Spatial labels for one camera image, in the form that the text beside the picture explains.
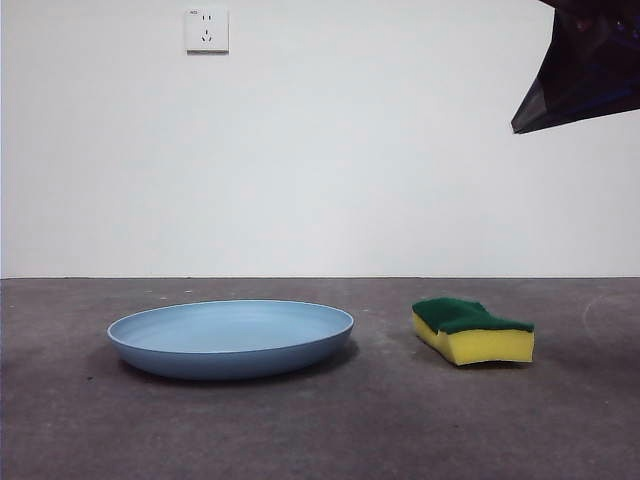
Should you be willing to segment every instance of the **gray floor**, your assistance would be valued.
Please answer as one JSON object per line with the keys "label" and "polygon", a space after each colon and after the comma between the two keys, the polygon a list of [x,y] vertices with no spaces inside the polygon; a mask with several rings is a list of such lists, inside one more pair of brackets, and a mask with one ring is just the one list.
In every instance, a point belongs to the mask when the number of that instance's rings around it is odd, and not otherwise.
{"label": "gray floor", "polygon": [[[2,282],[2,473],[14,479],[637,479],[640,279]],[[423,297],[536,324],[531,365],[456,368]],[[343,308],[353,339],[269,379],[141,373],[105,337],[143,309],[231,298]]]}

